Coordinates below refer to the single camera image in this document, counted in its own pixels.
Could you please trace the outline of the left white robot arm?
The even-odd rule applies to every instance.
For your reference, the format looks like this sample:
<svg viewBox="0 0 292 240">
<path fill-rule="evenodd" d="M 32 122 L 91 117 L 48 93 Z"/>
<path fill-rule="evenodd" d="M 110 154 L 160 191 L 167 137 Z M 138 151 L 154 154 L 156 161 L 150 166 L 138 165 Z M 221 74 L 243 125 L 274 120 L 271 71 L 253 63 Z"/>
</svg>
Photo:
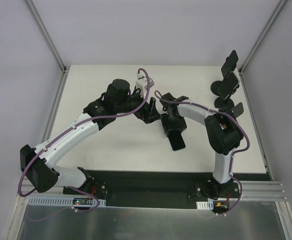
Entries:
<svg viewBox="0 0 292 240">
<path fill-rule="evenodd" d="M 52 187 L 74 187 L 80 194 L 91 191 L 92 177 L 82 167 L 70 169 L 58 166 L 59 160 L 87 137 L 100 132 L 120 115 L 134 114 L 149 124 L 161 119 L 156 100 L 149 96 L 154 81 L 138 75 L 135 87 L 124 79 L 115 79 L 106 92 L 89 103 L 83 112 L 60 133 L 30 147 L 20 149 L 20 169 L 38 193 Z"/>
</svg>

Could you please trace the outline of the black clamp phone stand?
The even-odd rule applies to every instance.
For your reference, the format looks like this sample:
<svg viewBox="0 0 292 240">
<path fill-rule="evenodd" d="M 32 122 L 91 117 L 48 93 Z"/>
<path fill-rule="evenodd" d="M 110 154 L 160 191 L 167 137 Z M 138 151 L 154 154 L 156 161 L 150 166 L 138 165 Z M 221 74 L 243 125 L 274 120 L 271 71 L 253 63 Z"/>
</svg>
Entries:
<svg viewBox="0 0 292 240">
<path fill-rule="evenodd" d="M 235 74 L 239 57 L 232 50 L 221 67 L 222 80 L 216 80 L 210 85 L 211 92 L 223 100 L 231 96 L 239 87 L 239 79 Z"/>
<path fill-rule="evenodd" d="M 231 94 L 227 96 L 226 99 L 223 99 L 218 90 L 215 91 L 214 94 L 217 95 L 217 98 L 214 101 L 214 107 L 216 109 L 223 109 L 223 108 L 227 108 L 227 109 L 232 109 L 235 104 L 233 102 L 233 100 L 231 99 L 231 95 L 233 95 L 236 92 L 236 90 L 232 90 Z"/>
</svg>

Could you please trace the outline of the white-edged black phone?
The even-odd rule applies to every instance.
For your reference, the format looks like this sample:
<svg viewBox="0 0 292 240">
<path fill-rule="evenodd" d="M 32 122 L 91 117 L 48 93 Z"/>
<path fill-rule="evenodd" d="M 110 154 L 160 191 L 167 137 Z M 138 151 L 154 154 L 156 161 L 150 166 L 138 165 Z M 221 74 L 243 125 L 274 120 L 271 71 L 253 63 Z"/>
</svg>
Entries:
<svg viewBox="0 0 292 240">
<path fill-rule="evenodd" d="M 218 92 L 222 99 L 226 99 L 232 93 L 232 90 L 237 90 L 239 87 L 239 79 L 232 71 L 221 82 Z"/>
</svg>

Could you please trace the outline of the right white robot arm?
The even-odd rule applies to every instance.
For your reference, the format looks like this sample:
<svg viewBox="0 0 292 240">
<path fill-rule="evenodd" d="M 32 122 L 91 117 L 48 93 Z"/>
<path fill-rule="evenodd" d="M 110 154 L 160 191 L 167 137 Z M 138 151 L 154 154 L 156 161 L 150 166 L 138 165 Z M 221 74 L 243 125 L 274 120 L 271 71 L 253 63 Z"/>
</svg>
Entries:
<svg viewBox="0 0 292 240">
<path fill-rule="evenodd" d="M 162 95 L 155 91 L 155 96 L 163 106 L 161 123 L 174 151 L 182 150 L 186 144 L 182 132 L 186 130 L 185 119 L 191 119 L 203 125 L 207 132 L 208 142 L 215 151 L 215 164 L 211 184 L 211 192 L 216 197 L 223 197 L 229 191 L 227 184 L 232 179 L 232 163 L 234 153 L 243 138 L 247 135 L 238 124 L 231 110 L 214 110 L 198 103 L 191 102 L 188 97 L 173 97 L 169 92 Z"/>
</svg>

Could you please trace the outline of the grey stand with wooden base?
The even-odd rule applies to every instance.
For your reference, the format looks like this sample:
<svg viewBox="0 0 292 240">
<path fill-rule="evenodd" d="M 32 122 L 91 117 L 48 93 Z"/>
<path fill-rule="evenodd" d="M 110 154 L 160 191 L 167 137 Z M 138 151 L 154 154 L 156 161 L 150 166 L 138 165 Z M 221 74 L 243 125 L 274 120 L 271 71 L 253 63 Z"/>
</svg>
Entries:
<svg viewBox="0 0 292 240">
<path fill-rule="evenodd" d="M 234 118 L 238 118 L 244 113 L 244 106 L 242 102 L 239 102 L 237 105 L 235 105 L 233 108 L 231 108 L 228 113 Z"/>
</svg>

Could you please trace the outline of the blue-edged black phone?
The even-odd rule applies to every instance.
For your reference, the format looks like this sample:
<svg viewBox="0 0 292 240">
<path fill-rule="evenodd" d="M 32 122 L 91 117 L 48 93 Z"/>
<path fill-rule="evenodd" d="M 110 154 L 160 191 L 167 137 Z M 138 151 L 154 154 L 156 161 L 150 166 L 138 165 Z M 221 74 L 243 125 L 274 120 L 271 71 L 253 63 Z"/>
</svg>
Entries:
<svg viewBox="0 0 292 240">
<path fill-rule="evenodd" d="M 180 132 L 172 131 L 168 135 L 168 140 L 170 142 L 173 151 L 179 151 L 186 147 L 184 139 Z"/>
</svg>

